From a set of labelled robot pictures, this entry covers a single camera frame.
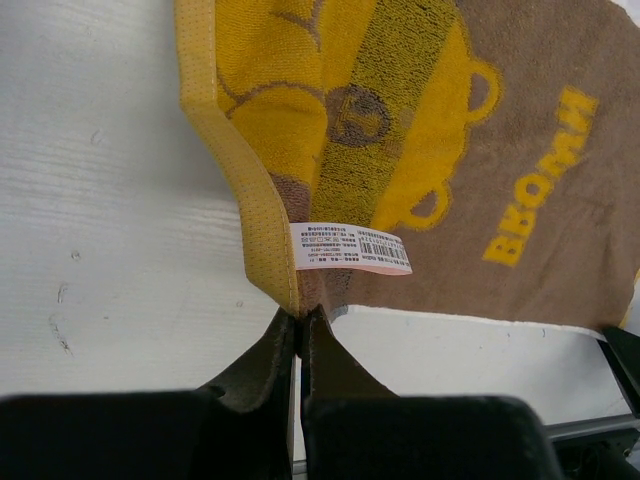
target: brown towel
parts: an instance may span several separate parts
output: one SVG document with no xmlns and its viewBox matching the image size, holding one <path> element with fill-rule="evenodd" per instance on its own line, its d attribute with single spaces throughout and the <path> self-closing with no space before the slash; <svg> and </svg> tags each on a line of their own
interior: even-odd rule
<svg viewBox="0 0 640 480">
<path fill-rule="evenodd" d="M 249 278 L 289 311 L 622 321 L 640 269 L 640 31 L 622 8 L 176 1 L 183 105 L 238 196 Z M 294 272 L 280 204 L 399 236 L 414 273 Z"/>
</svg>

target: label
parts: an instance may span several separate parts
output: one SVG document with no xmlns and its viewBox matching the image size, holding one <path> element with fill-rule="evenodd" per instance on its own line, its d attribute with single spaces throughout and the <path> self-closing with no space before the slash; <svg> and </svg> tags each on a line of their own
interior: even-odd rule
<svg viewBox="0 0 640 480">
<path fill-rule="evenodd" d="M 383 275 L 412 273 L 395 235 L 342 223 L 292 223 L 296 270 L 353 268 Z"/>
</svg>

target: printed towel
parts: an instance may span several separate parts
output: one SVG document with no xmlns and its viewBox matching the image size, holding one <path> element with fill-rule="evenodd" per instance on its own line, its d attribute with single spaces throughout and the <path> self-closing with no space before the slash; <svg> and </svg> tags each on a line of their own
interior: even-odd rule
<svg viewBox="0 0 640 480">
<path fill-rule="evenodd" d="M 248 278 L 318 303 L 618 325 L 640 269 L 640 32 L 608 0 L 176 0 L 184 111 Z M 290 222 L 413 274 L 296 271 Z"/>
</svg>

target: yellow towel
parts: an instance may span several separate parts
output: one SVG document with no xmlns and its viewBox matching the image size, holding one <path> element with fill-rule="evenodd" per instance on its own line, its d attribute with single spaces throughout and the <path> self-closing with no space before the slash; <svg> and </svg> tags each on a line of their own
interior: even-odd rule
<svg viewBox="0 0 640 480">
<path fill-rule="evenodd" d="M 640 172 L 637 142 L 610 132 L 640 118 L 640 42 L 621 9 L 175 5 L 182 107 L 236 194 L 248 278 L 287 311 L 364 303 L 592 328 L 622 318 L 640 267 Z M 610 176 L 614 164 L 626 178 Z M 393 232 L 414 273 L 296 271 L 289 223 L 305 221 Z M 615 235 L 587 238 L 594 228 Z"/>
</svg>

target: yellow stripe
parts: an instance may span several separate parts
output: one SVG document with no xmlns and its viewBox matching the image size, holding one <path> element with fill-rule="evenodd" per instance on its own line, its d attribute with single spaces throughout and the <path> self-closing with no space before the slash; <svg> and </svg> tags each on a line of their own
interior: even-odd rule
<svg viewBox="0 0 640 480">
<path fill-rule="evenodd" d="M 384 140 L 366 145 L 328 142 L 314 192 L 312 221 L 370 225 L 402 151 L 407 130 L 402 114 L 415 111 L 455 19 L 455 6 L 448 1 L 377 3 L 336 124 L 357 123 L 355 116 L 343 115 L 358 115 L 362 103 L 375 104 L 372 108 L 378 110 L 361 115 L 360 126 L 372 138 L 384 130 L 380 135 Z M 398 49 L 398 55 L 389 55 L 390 46 Z"/>
<path fill-rule="evenodd" d="M 258 156 L 218 108 L 213 15 L 213 1 L 175 2 L 180 103 L 236 194 L 247 277 L 298 315 L 298 283 L 282 200 Z"/>
</svg>

